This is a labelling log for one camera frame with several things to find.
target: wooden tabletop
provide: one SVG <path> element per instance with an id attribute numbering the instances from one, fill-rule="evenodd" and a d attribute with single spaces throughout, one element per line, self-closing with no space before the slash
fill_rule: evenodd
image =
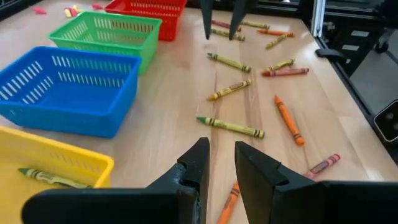
<path id="1" fill-rule="evenodd" d="M 47 15 L 26 9 L 0 22 L 0 68 L 37 45 L 54 45 L 47 34 L 67 21 L 64 7 L 93 1 L 38 3 Z M 213 12 L 213 18 L 229 22 L 230 12 Z M 356 103 L 328 60 L 317 58 L 319 48 L 300 19 L 247 15 L 247 20 L 267 23 L 272 29 L 289 30 L 289 38 L 271 50 L 265 45 L 275 36 L 243 27 L 245 42 L 212 35 L 205 39 L 198 9 L 185 9 L 174 42 L 160 42 L 148 70 L 139 81 L 139 92 L 114 139 L 23 129 L 114 158 L 113 187 L 145 187 L 167 171 L 200 137 L 211 142 L 211 174 L 208 223 L 215 223 L 236 180 L 234 143 L 244 141 L 298 173 L 305 173 L 328 156 L 338 153 L 339 163 L 317 180 L 398 180 L 397 167 L 368 125 Z M 216 63 L 207 52 L 227 55 L 252 66 L 250 74 Z M 294 67 L 308 67 L 308 75 L 264 78 L 260 71 L 295 58 Z M 216 90 L 251 78 L 251 86 L 215 102 L 206 97 Z M 292 111 L 306 144 L 295 145 L 274 104 L 278 95 Z M 255 139 L 199 123 L 195 116 L 209 116 L 266 132 Z M 15 125 L 4 118 L 1 124 Z M 230 223 L 247 223 L 239 200 Z"/>

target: orange crayon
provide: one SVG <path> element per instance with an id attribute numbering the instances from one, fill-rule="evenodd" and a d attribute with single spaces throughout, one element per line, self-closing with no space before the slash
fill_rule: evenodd
<path id="1" fill-rule="evenodd" d="M 329 158 L 325 159 L 314 168 L 310 169 L 304 176 L 309 179 L 313 179 L 316 175 L 324 171 L 326 168 L 333 166 L 336 162 L 341 159 L 339 154 L 334 154 Z"/>
<path id="2" fill-rule="evenodd" d="M 216 25 L 216 26 L 220 26 L 220 27 L 224 27 L 229 29 L 231 27 L 231 25 L 229 25 L 226 22 L 221 22 L 221 21 L 216 21 L 216 20 L 211 20 L 211 24 Z M 238 29 L 236 29 L 236 32 L 241 32 L 242 28 L 238 27 Z"/>
<path id="3" fill-rule="evenodd" d="M 262 71 L 263 76 L 273 77 L 273 76 L 282 76 L 282 75 L 303 75 L 307 74 L 310 71 L 309 68 L 298 68 L 298 69 L 285 69 L 285 70 L 264 70 Z"/>
<path id="4" fill-rule="evenodd" d="M 293 134 L 293 138 L 296 144 L 298 146 L 303 146 L 305 143 L 304 138 L 301 136 L 299 129 L 297 129 L 293 118 L 291 117 L 289 111 L 284 105 L 284 102 L 282 102 L 282 100 L 277 95 L 275 95 L 275 105 L 276 107 L 278 107 L 280 115 L 282 115 L 287 127 L 289 128 L 290 132 Z"/>
<path id="5" fill-rule="evenodd" d="M 231 218 L 240 194 L 241 191 L 239 190 L 239 185 L 235 182 L 231 193 L 229 193 L 228 199 L 225 202 L 223 211 L 221 211 L 220 217 L 218 217 L 217 224 L 227 224 L 229 222 L 229 218 Z"/>
<path id="6" fill-rule="evenodd" d="M 257 30 L 257 33 L 259 33 L 259 34 L 269 34 L 269 35 L 284 35 L 284 34 L 286 34 L 287 37 L 294 37 L 294 33 L 280 31 L 280 30 L 259 29 L 259 30 Z"/>

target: red crayon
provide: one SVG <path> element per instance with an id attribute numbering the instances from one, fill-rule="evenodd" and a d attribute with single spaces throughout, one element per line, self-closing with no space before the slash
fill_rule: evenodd
<path id="1" fill-rule="evenodd" d="M 211 24 L 216 25 L 216 26 L 220 26 L 220 27 L 224 27 L 229 29 L 231 27 L 231 25 L 229 25 L 228 23 L 225 22 L 221 22 L 221 21 L 216 21 L 216 20 L 211 20 Z M 238 29 L 236 29 L 236 32 L 241 32 L 242 28 L 238 27 Z"/>
<path id="2" fill-rule="evenodd" d="M 285 69 L 285 70 L 264 70 L 262 72 L 263 76 L 272 77 L 272 76 L 282 76 L 282 75 L 303 75 L 307 74 L 310 71 L 309 68 L 297 68 L 297 69 Z"/>
<path id="3" fill-rule="evenodd" d="M 309 179 L 313 179 L 316 175 L 324 171 L 326 168 L 333 166 L 336 162 L 340 160 L 339 154 L 334 154 L 328 159 L 325 159 L 314 168 L 310 169 L 304 176 Z"/>

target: green crayon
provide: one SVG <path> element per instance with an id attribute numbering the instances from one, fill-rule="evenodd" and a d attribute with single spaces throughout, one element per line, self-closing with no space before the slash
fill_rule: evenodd
<path id="1" fill-rule="evenodd" d="M 197 120 L 202 122 L 203 124 L 207 124 L 210 126 L 224 128 L 231 131 L 236 131 L 239 133 L 247 134 L 256 138 L 263 138 L 265 136 L 265 132 L 261 130 L 257 130 L 254 128 L 244 127 L 238 124 L 232 124 L 225 121 L 220 121 L 214 118 L 206 118 L 206 117 L 197 117 Z"/>
<path id="2" fill-rule="evenodd" d="M 71 188 L 76 188 L 76 189 L 93 188 L 90 185 L 80 184 L 80 183 L 74 182 L 72 180 L 68 180 L 63 177 L 49 174 L 49 173 L 46 173 L 46 172 L 43 172 L 43 171 L 40 171 L 37 169 L 19 168 L 18 171 L 27 177 L 30 177 L 30 178 L 33 178 L 36 180 L 40 180 L 40 181 L 44 181 L 46 183 L 53 184 L 53 185 L 58 185 L 58 186 L 62 186 L 62 187 L 71 187 Z"/>

